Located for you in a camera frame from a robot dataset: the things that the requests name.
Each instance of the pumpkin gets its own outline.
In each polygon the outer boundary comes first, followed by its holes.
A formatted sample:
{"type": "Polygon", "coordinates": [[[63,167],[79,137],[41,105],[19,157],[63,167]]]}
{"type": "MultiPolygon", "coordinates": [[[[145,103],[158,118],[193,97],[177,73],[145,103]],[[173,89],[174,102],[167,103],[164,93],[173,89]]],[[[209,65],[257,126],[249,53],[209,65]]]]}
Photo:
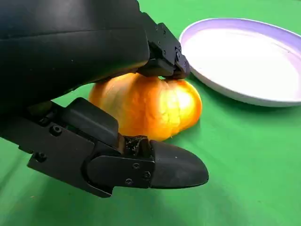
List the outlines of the pumpkin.
{"type": "Polygon", "coordinates": [[[112,115],[124,136],[163,141],[198,122],[202,102],[185,80],[128,73],[95,83],[89,101],[112,115]]]}

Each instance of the toy pumpkin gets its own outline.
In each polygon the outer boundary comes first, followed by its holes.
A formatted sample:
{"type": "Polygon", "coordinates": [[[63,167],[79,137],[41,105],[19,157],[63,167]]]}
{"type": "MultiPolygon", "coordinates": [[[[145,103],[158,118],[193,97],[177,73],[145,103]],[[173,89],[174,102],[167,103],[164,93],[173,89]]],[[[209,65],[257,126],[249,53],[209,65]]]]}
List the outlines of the toy pumpkin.
{"type": "Polygon", "coordinates": [[[96,83],[89,101],[117,119],[124,136],[163,141],[195,125],[202,102],[185,80],[129,73],[96,83]]]}

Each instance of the robotic arm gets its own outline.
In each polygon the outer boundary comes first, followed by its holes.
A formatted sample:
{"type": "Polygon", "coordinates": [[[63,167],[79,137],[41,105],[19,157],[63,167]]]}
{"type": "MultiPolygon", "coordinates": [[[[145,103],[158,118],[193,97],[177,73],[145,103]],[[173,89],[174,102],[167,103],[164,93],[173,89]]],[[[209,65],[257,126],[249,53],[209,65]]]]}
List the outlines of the robotic arm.
{"type": "Polygon", "coordinates": [[[118,133],[83,98],[50,101],[129,72],[183,79],[190,66],[164,24],[136,0],[0,2],[0,137],[31,154],[28,166],[100,197],[115,186],[175,189],[208,181],[187,150],[118,133]]]}

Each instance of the white plate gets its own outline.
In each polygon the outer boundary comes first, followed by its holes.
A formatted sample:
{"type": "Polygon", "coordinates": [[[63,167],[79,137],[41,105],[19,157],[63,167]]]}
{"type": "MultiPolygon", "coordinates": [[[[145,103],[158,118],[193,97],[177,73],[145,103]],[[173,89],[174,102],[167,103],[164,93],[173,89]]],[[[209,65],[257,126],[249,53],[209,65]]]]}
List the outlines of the white plate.
{"type": "Polygon", "coordinates": [[[301,36],[247,19],[207,19],[180,36],[191,71],[204,84],[253,105],[301,105],[301,36]]]}

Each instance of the green surface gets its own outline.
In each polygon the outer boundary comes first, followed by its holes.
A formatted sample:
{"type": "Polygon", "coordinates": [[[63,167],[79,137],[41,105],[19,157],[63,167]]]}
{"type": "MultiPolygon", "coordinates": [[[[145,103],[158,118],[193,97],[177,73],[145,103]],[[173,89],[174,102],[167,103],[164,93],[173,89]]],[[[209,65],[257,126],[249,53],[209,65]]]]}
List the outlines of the green surface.
{"type": "MultiPolygon", "coordinates": [[[[140,0],[140,5],[177,37],[189,24],[211,17],[260,20],[301,34],[299,0],[140,0]]],[[[0,140],[0,225],[300,226],[301,108],[250,106],[191,82],[202,97],[203,116],[168,142],[205,162],[208,184],[176,191],[117,188],[112,198],[99,199],[28,169],[29,156],[0,140]]],[[[90,88],[57,102],[87,97],[90,88]]]]}

